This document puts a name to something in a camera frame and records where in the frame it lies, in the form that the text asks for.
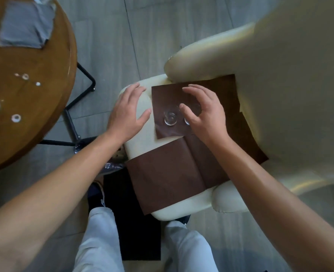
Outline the small brown cloth napkin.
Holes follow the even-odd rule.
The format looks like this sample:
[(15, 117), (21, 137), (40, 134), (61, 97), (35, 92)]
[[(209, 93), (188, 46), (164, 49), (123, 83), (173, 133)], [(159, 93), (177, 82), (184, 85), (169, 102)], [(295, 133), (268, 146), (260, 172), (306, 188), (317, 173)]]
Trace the small brown cloth napkin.
[(235, 75), (226, 75), (210, 80), (174, 83), (152, 87), (152, 108), (155, 122), (157, 139), (172, 136), (189, 136), (193, 131), (184, 121), (181, 112), (177, 112), (177, 122), (173, 126), (165, 123), (165, 114), (168, 111), (176, 111), (183, 103), (193, 109), (198, 104), (197, 99), (182, 88), (189, 84), (197, 84), (215, 92), (224, 108), (226, 115), (226, 126), (230, 125), (240, 113), (240, 103), (237, 96)]

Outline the person's left leg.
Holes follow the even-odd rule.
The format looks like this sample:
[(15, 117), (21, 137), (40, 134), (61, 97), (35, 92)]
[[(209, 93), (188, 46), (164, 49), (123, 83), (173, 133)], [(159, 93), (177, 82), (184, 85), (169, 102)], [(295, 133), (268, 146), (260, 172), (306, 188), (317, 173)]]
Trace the person's left leg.
[(89, 212), (72, 272), (124, 272), (118, 230), (110, 208), (96, 207)]

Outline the large brown cloth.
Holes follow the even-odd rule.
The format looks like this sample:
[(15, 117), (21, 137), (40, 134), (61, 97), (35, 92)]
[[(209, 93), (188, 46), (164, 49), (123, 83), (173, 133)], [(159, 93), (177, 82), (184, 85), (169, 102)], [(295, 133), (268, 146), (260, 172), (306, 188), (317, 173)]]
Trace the large brown cloth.
[(195, 135), (157, 140), (152, 115), (125, 148), (127, 169), (145, 215), (167, 221), (213, 204), (218, 212), (247, 211), (228, 175)]

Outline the person's right leg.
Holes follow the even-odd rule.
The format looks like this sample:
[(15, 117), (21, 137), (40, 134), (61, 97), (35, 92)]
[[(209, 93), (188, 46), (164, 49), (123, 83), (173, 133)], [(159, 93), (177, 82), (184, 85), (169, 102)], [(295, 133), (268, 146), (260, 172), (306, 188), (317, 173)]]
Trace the person's right leg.
[(165, 272), (218, 272), (211, 247), (199, 232), (172, 220), (164, 238), (169, 251)]

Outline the person's dark blue left shoe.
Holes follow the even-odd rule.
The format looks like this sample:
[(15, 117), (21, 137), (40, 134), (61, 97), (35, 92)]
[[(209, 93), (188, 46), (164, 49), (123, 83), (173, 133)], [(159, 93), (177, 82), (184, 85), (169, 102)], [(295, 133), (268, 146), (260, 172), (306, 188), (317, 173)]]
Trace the person's dark blue left shoe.
[(97, 207), (106, 207), (105, 205), (105, 193), (103, 186), (98, 181), (93, 181), (87, 191), (87, 200), (89, 212)]

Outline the person's left forearm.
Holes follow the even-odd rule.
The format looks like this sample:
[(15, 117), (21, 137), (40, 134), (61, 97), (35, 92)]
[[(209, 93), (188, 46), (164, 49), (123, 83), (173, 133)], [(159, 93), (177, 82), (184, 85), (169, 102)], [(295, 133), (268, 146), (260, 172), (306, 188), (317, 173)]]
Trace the person's left forearm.
[(122, 144), (107, 131), (0, 207), (0, 272), (22, 272), (32, 263)]

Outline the round wooden table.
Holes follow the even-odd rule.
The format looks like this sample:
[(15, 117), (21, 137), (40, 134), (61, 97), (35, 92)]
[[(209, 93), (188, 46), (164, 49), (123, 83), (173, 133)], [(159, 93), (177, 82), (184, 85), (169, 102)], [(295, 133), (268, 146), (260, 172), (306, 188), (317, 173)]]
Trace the round wooden table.
[(0, 47), (0, 169), (42, 141), (65, 108), (77, 71), (77, 46), (57, 0), (42, 49)]

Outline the person's leg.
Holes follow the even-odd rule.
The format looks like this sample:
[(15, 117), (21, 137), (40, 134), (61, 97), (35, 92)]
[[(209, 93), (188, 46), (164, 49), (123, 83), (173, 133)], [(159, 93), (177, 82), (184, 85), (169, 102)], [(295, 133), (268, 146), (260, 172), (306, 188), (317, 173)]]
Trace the person's leg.
[(165, 272), (218, 272), (211, 247), (199, 232), (172, 220), (164, 238), (169, 251)]
[(124, 272), (118, 230), (110, 208), (96, 207), (89, 212), (72, 272)]

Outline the person's right hand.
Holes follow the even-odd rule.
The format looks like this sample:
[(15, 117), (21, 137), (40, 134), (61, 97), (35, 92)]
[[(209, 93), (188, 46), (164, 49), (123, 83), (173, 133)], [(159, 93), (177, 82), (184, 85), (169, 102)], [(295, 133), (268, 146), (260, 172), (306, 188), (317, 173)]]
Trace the person's right hand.
[[(188, 86), (182, 90), (188, 93)], [(191, 128), (195, 135), (209, 148), (216, 145), (229, 145), (232, 139), (226, 128), (224, 108), (219, 103), (200, 103), (201, 113), (196, 119), (190, 119)]]

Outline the black floor mat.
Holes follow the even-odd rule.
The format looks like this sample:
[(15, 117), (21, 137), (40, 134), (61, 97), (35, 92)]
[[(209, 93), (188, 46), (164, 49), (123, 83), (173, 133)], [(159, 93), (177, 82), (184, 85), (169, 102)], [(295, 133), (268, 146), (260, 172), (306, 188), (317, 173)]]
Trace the black floor mat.
[(104, 175), (106, 207), (115, 217), (123, 261), (161, 260), (161, 223), (144, 215), (127, 168)]

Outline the person's left hand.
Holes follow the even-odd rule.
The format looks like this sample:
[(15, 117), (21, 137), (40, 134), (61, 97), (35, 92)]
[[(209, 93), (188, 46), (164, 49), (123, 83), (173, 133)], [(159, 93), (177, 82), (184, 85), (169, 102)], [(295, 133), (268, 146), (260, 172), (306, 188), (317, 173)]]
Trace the person's left hand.
[(107, 136), (113, 144), (121, 146), (133, 138), (144, 125), (138, 125), (137, 104), (146, 87), (139, 82), (129, 85), (119, 95), (118, 100), (109, 117)]

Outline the person's right forearm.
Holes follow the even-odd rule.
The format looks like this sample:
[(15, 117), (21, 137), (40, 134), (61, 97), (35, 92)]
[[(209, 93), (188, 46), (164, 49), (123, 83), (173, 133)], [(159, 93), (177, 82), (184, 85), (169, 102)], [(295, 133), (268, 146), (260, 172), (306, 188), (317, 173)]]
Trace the person's right forearm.
[(334, 272), (334, 228), (227, 134), (207, 146), (268, 240), (295, 272)]

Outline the grey folded cloth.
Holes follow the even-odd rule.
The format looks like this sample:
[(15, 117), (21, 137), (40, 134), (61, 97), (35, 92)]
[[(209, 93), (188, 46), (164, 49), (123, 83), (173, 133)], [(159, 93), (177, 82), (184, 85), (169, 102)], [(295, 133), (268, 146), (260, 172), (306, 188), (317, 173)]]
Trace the grey folded cloth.
[(55, 14), (53, 0), (9, 0), (1, 22), (0, 47), (42, 49), (51, 37)]

